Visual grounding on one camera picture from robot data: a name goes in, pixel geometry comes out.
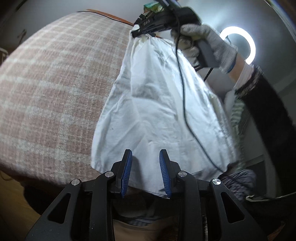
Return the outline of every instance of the white towel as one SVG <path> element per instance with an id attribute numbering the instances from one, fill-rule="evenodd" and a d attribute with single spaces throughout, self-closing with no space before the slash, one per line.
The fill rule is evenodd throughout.
<path id="1" fill-rule="evenodd" d="M 183 54 L 178 56 L 189 125 L 215 164 L 226 171 L 237 152 L 224 110 Z M 109 171 L 125 149 L 131 149 L 129 185 L 160 196 L 165 194 L 161 149 L 166 149 L 182 170 L 199 179 L 219 176 L 221 172 L 185 125 L 182 98 L 174 43 L 150 35 L 130 37 L 120 74 L 96 126 L 91 166 L 102 173 Z"/>

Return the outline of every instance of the wooden floor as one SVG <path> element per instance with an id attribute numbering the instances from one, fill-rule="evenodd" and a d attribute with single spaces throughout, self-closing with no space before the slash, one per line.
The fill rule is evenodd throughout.
<path id="1" fill-rule="evenodd" d="M 5 179 L 9 176 L 1 172 Z M 39 218 L 23 196 L 24 188 L 15 180 L 0 177 L 0 240 L 23 241 Z"/>

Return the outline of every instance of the bed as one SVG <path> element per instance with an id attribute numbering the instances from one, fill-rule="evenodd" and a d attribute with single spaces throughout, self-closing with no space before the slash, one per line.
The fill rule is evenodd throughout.
<path id="1" fill-rule="evenodd" d="M 0 170 L 63 186 L 96 178 L 96 123 L 119 73 L 132 26 L 93 12 L 65 16 L 0 67 Z"/>

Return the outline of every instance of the gray glove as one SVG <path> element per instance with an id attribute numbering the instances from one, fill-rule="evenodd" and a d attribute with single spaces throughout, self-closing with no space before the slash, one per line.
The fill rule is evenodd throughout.
<path id="1" fill-rule="evenodd" d="M 178 34 L 175 30 L 171 30 L 171 36 L 176 42 Z M 208 25 L 185 24 L 181 26 L 181 37 L 178 47 L 182 50 L 184 56 L 189 60 L 192 66 L 198 64 L 197 56 L 199 54 L 199 50 L 196 46 L 193 46 L 193 42 L 200 38 L 205 39 L 209 43 L 224 73 L 227 73 L 233 68 L 237 55 L 236 46 L 222 40 L 219 34 Z"/>

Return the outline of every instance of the black cable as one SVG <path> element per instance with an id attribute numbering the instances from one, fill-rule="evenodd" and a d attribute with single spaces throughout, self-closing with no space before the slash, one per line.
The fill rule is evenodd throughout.
<path id="1" fill-rule="evenodd" d="M 194 139 L 198 142 L 199 146 L 201 147 L 202 151 L 204 152 L 204 154 L 206 155 L 207 159 L 210 161 L 210 163 L 221 173 L 224 173 L 224 171 L 219 168 L 210 158 L 210 156 L 208 155 L 208 153 L 206 152 L 205 148 L 203 147 L 203 145 L 201 144 L 200 140 L 198 139 L 198 137 L 195 135 L 195 133 L 192 131 L 191 127 L 188 124 L 187 121 L 187 115 L 186 115 L 186 110 L 185 110 L 185 85 L 184 85 L 184 79 L 183 79 L 183 75 L 182 75 L 182 70 L 181 70 L 181 66 L 180 66 L 180 62 L 179 62 L 179 57 L 178 57 L 178 44 L 179 44 L 179 40 L 180 40 L 180 36 L 181 36 L 181 26 L 180 26 L 180 21 L 178 19 L 178 17 L 176 16 L 177 22 L 178 22 L 178 37 L 177 37 L 177 41 L 176 41 L 176 58 L 177 58 L 177 63 L 178 63 L 178 68 L 179 68 L 179 72 L 180 72 L 180 76 L 181 76 L 181 82 L 182 82 L 182 87 L 183 87 L 183 116 L 184 116 L 184 120 L 185 120 L 185 124 L 189 130 L 189 132 L 193 135 Z M 239 182 L 238 180 L 236 180 L 235 178 L 230 177 L 227 174 L 224 174 L 226 177 L 228 177 L 229 179 L 231 179 L 232 181 L 235 181 L 237 184 L 245 187 L 246 189 L 248 189 L 249 191 L 253 192 L 254 194 L 256 194 L 259 197 L 263 197 L 266 199 L 274 199 L 274 198 L 269 198 L 266 195 L 260 195 L 258 194 L 254 189 L 248 187 L 247 185 Z"/>
<path id="2" fill-rule="evenodd" d="M 227 36 L 226 38 L 228 39 L 229 43 L 231 43 L 231 41 L 230 41 L 229 37 Z"/>
<path id="3" fill-rule="evenodd" d="M 4 181 L 11 181 L 11 180 L 13 180 L 13 178 L 5 179 L 5 178 L 2 176 L 2 172 L 1 172 L 1 171 L 0 171 L 0 177 L 1 177 Z"/>
<path id="4" fill-rule="evenodd" d="M 96 13 L 96 14 L 98 14 L 98 15 L 104 16 L 104 17 L 106 17 L 106 18 L 108 18 L 108 19 L 115 20 L 115 21 L 120 22 L 120 23 L 125 23 L 125 22 L 123 22 L 123 21 L 120 21 L 120 20 L 115 19 L 115 18 L 108 17 L 108 16 L 106 16 L 106 15 L 104 15 L 104 14 L 101 14 L 101 13 L 98 13 L 98 12 L 86 11 L 86 10 L 84 10 L 84 11 L 77 11 L 77 12 L 92 12 L 92 13 Z"/>
<path id="5" fill-rule="evenodd" d="M 204 78 L 204 82 L 207 80 L 207 78 L 209 77 L 210 73 L 213 71 L 214 68 L 210 68 L 210 70 L 208 71 L 207 75 Z"/>

